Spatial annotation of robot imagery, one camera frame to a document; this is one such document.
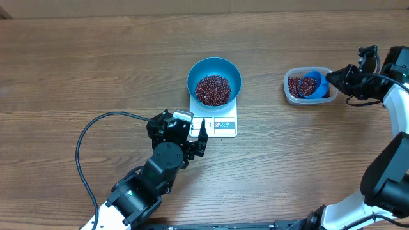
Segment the blue plastic measuring scoop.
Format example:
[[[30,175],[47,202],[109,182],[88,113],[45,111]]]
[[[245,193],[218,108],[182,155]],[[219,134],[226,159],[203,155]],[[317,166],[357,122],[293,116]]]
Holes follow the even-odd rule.
[[[317,88],[316,92],[311,95],[311,99],[323,98],[327,94],[329,89],[329,82],[325,79],[325,76],[322,73],[311,70],[306,75],[304,75],[304,77],[314,77],[317,79],[318,84],[320,85]]]

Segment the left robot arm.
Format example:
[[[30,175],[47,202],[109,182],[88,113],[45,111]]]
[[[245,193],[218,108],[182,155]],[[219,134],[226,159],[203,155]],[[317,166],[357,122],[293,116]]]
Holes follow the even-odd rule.
[[[95,209],[84,229],[136,229],[158,209],[162,196],[171,192],[178,171],[205,153],[208,134],[204,124],[196,141],[188,139],[193,118],[191,112],[164,110],[145,120],[152,156],[120,179],[102,205],[88,183],[84,184]]]

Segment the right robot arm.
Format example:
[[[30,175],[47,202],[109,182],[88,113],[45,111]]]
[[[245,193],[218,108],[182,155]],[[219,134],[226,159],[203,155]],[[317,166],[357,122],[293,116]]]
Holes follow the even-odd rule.
[[[407,228],[408,217],[408,47],[394,46],[384,62],[375,45],[359,48],[359,64],[326,74],[326,80],[360,106],[381,103],[393,139],[366,169],[360,190],[339,203],[321,206],[290,229],[363,229],[385,220]]]

